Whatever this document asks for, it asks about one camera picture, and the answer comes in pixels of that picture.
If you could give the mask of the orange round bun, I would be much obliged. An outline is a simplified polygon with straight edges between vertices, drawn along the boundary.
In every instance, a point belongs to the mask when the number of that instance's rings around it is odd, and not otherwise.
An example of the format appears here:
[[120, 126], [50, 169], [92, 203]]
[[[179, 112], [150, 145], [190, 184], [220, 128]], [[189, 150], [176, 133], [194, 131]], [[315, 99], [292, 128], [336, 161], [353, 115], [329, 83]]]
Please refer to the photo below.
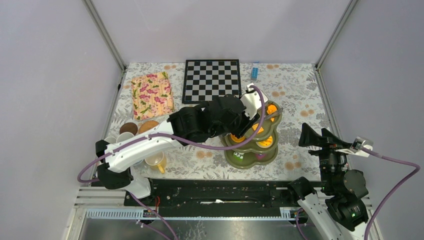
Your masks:
[[237, 137], [234, 134], [230, 135], [230, 139], [234, 142], [234, 143], [242, 143], [246, 140], [246, 138], [244, 136], [241, 137]]

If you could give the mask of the yellow fruit tart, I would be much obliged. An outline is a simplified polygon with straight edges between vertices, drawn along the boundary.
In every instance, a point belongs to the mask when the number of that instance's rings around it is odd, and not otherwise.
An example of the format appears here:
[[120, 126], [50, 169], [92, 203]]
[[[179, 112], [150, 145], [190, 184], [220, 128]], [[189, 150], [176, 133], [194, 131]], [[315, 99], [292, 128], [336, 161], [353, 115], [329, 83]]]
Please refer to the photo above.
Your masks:
[[272, 146], [272, 144], [274, 143], [274, 138], [273, 136], [269, 136], [267, 139], [263, 140], [263, 141], [258, 141], [256, 142], [256, 144], [263, 149], [269, 148]]

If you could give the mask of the green kiwi cake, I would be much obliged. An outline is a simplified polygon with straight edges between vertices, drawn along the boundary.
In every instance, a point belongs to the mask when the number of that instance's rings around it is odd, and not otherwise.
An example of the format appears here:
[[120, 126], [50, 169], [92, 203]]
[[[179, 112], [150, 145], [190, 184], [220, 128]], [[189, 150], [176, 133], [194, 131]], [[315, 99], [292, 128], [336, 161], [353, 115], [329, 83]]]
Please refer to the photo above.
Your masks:
[[242, 162], [244, 159], [244, 153], [240, 153], [240, 152], [234, 152], [233, 153], [233, 157], [235, 160]]

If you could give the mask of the green three-tier serving stand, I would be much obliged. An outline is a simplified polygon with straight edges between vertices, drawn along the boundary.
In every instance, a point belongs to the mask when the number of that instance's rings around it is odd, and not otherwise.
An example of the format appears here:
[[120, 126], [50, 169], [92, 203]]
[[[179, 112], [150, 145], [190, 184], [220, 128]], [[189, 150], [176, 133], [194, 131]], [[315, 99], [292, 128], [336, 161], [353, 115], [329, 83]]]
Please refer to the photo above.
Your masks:
[[282, 109], [271, 100], [266, 103], [267, 110], [261, 128], [247, 144], [224, 151], [226, 161], [234, 168], [246, 170], [255, 165], [271, 163], [278, 153], [277, 126], [282, 120]]

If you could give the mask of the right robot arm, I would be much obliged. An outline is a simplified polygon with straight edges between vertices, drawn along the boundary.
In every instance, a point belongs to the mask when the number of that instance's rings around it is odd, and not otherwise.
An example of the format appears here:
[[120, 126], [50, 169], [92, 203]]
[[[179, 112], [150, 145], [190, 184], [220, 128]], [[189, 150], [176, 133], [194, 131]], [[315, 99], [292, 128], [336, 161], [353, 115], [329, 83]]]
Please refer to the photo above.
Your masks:
[[316, 148], [308, 150], [308, 153], [319, 158], [320, 191], [328, 198], [321, 203], [310, 181], [299, 177], [289, 183], [287, 201], [303, 209], [323, 238], [361, 239], [362, 236], [355, 232], [355, 228], [363, 226], [369, 219], [366, 205], [362, 201], [369, 192], [364, 173], [347, 169], [342, 157], [354, 155], [367, 158], [373, 142], [362, 137], [357, 137], [353, 143], [345, 142], [326, 128], [317, 133], [307, 123], [303, 123], [298, 146]]

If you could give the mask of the metal serving tongs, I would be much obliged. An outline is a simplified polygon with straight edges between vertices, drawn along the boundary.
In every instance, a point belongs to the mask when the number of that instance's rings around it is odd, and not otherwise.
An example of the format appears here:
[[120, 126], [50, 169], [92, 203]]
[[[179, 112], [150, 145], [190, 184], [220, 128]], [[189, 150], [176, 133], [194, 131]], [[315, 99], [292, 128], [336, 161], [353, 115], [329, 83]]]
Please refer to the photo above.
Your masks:
[[271, 119], [277, 117], [283, 111], [282, 108], [278, 108], [275, 105], [269, 105], [266, 109], [266, 119]]

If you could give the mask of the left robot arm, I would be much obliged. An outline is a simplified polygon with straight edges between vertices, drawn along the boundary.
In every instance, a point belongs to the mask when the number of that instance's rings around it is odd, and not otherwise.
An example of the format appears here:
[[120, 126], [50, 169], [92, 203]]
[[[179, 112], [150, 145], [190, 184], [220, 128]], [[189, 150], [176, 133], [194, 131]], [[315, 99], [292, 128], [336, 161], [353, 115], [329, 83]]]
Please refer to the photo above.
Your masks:
[[203, 143], [220, 135], [232, 134], [242, 137], [260, 115], [266, 112], [266, 100], [259, 92], [215, 97], [196, 106], [183, 107], [172, 113], [167, 120], [146, 132], [118, 143], [110, 143], [103, 149], [102, 163], [97, 176], [109, 190], [125, 190], [142, 205], [155, 200], [155, 192], [147, 177], [136, 176], [131, 167], [148, 157]]

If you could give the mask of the kiwi purple cake slice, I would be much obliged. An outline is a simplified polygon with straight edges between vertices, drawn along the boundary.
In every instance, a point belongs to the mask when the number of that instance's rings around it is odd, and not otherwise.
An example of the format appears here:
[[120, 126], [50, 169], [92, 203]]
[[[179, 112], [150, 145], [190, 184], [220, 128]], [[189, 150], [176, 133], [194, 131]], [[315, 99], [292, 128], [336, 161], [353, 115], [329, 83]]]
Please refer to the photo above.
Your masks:
[[267, 154], [255, 154], [255, 157], [258, 161], [264, 161], [265, 158], [267, 157]]

